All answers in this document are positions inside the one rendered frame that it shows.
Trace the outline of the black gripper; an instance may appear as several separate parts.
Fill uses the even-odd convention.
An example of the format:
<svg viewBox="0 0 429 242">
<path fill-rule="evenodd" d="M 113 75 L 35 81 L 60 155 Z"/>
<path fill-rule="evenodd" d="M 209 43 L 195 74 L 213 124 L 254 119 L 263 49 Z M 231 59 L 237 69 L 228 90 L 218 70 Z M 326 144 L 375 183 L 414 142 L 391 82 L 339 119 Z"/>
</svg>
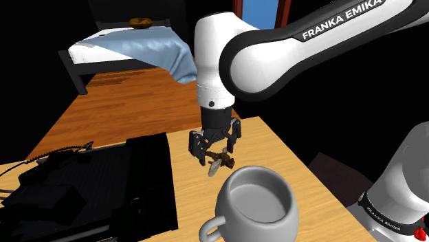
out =
<svg viewBox="0 0 429 242">
<path fill-rule="evenodd" d="M 234 145 L 241 138 L 241 121 L 232 118 L 232 107 L 225 109 L 201 107 L 201 124 L 201 131 L 189 132 L 188 150 L 202 166 L 206 165 L 206 151 L 212 143 L 227 138 L 227 151 L 234 152 Z"/>
</svg>

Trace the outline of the brown toy fly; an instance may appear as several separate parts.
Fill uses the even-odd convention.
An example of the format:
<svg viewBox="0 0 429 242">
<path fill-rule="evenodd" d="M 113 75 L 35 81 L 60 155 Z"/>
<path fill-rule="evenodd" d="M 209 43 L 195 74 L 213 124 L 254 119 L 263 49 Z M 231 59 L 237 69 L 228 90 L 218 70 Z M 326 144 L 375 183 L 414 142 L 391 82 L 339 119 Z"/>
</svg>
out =
<svg viewBox="0 0 429 242">
<path fill-rule="evenodd" d="M 212 161 L 208 162 L 210 164 L 208 169 L 209 177 L 214 176 L 218 169 L 222 166 L 225 166 L 229 169 L 234 168 L 235 160 L 228 155 L 228 152 L 214 153 L 212 151 L 207 151 L 206 156 L 212 158 Z"/>
</svg>

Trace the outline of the light wooden table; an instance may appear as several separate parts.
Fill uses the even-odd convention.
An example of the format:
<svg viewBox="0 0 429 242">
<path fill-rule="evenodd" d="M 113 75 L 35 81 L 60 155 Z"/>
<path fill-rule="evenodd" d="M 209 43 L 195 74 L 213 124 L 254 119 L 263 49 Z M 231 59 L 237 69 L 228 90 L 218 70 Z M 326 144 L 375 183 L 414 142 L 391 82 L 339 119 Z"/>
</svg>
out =
<svg viewBox="0 0 429 242">
<path fill-rule="evenodd" d="M 153 236 L 147 242 L 199 242 L 198 231 L 205 221 L 214 217 L 217 194 L 231 173 L 229 169 L 221 169 L 214 177 L 208 177 L 208 169 L 188 152 L 188 134 L 199 130 L 200 124 L 154 129 L 139 125 L 128 131 L 112 124 L 99 127 L 101 131 L 97 132 L 96 126 L 89 123 L 76 128 L 56 123 L 31 153 L 22 153 L 19 158 L 28 160 L 63 146 L 89 141 L 95 146 L 107 146 L 123 143 L 128 138 L 165 132 L 172 158 L 179 228 Z M 299 209 L 296 242 L 376 242 L 262 119 L 244 119 L 241 128 L 243 136 L 235 144 L 232 155 L 236 167 L 265 166 L 286 179 Z"/>
</svg>

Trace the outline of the grey mug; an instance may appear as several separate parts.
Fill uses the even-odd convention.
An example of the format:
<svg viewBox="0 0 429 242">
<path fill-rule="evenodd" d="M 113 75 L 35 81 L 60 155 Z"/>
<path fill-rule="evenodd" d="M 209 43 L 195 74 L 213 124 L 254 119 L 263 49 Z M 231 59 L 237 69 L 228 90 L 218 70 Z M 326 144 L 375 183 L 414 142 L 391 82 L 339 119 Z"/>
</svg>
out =
<svg viewBox="0 0 429 242">
<path fill-rule="evenodd" d="M 199 230 L 200 242 L 295 242 L 298 205 L 291 186 L 262 166 L 244 166 L 223 183 L 215 217 Z"/>
</svg>

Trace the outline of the black upright box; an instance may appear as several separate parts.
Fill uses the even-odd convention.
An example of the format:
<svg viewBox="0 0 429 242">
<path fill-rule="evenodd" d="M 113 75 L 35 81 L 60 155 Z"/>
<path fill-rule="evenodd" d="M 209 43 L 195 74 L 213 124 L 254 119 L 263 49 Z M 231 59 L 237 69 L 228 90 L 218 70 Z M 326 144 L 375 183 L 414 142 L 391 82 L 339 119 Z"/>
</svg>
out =
<svg viewBox="0 0 429 242">
<path fill-rule="evenodd" d="M 131 138 L 126 146 L 131 149 L 127 197 L 133 227 L 144 238 L 178 229 L 167 135 Z"/>
</svg>

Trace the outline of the bed with blue blanket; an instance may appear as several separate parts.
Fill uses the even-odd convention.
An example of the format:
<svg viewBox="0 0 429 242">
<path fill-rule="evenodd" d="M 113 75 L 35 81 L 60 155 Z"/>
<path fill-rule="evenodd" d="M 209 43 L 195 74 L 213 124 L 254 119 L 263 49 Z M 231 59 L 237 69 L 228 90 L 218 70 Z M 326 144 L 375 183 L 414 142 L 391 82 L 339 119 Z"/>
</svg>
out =
<svg viewBox="0 0 429 242">
<path fill-rule="evenodd" d="M 197 79 L 190 48 L 172 30 L 170 20 L 154 21 L 146 29 L 129 23 L 96 23 L 98 32 L 58 51 L 78 93 L 86 95 L 85 75 L 160 67 L 175 81 Z"/>
</svg>

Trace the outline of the dark robot stand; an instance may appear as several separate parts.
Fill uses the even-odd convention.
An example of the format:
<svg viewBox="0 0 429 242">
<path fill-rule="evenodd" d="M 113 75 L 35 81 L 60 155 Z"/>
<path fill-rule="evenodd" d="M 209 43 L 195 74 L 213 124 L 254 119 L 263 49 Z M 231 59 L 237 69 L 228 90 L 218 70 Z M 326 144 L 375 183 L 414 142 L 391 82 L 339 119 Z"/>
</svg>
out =
<svg viewBox="0 0 429 242">
<path fill-rule="evenodd" d="M 360 172 L 323 153 L 314 157 L 308 169 L 344 207 L 357 202 L 360 195 L 373 185 Z"/>
</svg>

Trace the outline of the black flat ribbed appliance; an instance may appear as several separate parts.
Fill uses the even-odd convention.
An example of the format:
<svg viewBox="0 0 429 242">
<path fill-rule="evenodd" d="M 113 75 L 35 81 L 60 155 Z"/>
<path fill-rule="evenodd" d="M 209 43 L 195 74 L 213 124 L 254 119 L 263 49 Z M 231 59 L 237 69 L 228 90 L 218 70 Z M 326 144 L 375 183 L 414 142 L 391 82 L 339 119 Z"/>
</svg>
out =
<svg viewBox="0 0 429 242">
<path fill-rule="evenodd" d="M 41 183 L 19 185 L 3 201 L 0 242 L 96 242 L 110 236 L 123 207 L 131 163 L 125 145 L 82 152 Z"/>
</svg>

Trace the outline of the red framed door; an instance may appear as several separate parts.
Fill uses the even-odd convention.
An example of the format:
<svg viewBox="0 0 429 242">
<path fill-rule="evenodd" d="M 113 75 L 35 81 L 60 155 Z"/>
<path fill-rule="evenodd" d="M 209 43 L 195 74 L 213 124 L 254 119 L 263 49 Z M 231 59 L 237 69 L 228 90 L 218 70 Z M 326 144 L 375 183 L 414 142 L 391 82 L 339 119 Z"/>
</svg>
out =
<svg viewBox="0 0 429 242">
<path fill-rule="evenodd" d="M 232 0 L 233 12 L 259 29 L 280 28 L 287 24 L 292 0 Z"/>
</svg>

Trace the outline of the black corded telephone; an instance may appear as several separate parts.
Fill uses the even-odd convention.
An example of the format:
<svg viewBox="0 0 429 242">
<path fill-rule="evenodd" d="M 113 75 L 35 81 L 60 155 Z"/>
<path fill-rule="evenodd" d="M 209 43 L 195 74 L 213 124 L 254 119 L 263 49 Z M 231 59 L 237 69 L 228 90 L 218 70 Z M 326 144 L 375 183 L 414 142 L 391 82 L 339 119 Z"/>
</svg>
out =
<svg viewBox="0 0 429 242">
<path fill-rule="evenodd" d="M 91 150 L 93 148 L 93 143 L 94 141 L 90 141 L 86 144 L 83 144 L 82 146 L 66 146 L 33 157 L 32 159 L 21 162 L 2 172 L 0 177 L 20 165 L 36 162 L 38 164 L 37 166 L 19 175 L 19 182 L 22 186 L 33 183 L 41 183 L 54 170 L 58 170 L 71 164 L 72 162 L 77 162 L 79 160 L 88 162 L 91 158 L 87 155 L 83 155 L 80 151 Z"/>
</svg>

